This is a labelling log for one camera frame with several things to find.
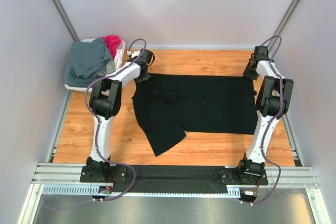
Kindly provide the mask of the black t-shirt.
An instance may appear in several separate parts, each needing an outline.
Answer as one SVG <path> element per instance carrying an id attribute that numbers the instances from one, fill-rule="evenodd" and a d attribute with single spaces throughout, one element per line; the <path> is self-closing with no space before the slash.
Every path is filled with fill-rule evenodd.
<path id="1" fill-rule="evenodd" d="M 155 156 L 186 132 L 252 135 L 257 125 L 254 84 L 244 77 L 152 74 L 136 84 L 135 117 Z"/>

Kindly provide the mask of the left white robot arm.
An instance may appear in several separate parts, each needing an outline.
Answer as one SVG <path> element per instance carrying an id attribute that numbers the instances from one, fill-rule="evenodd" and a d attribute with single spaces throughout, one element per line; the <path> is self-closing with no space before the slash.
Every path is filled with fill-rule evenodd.
<path id="1" fill-rule="evenodd" d="M 91 92 L 85 105 L 93 115 L 95 127 L 92 150 L 81 171 L 82 183 L 112 183 L 116 177 L 120 182 L 125 180 L 128 165 L 111 161 L 112 124 L 121 108 L 122 89 L 133 80 L 147 80 L 151 76 L 148 67 L 155 60 L 154 53 L 144 48 L 128 51 L 128 55 L 129 59 L 119 70 L 97 79 L 85 91 L 85 96 Z"/>

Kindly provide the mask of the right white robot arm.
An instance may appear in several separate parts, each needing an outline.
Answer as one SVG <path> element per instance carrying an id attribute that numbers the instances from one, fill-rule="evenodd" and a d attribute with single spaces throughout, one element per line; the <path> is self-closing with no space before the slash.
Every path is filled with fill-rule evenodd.
<path id="1" fill-rule="evenodd" d="M 266 177 L 268 145 L 275 127 L 289 110 L 294 81 L 277 70 L 266 46 L 255 47 L 243 76 L 263 80 L 256 100 L 258 120 L 253 140 L 236 171 L 241 183 L 255 184 Z"/>

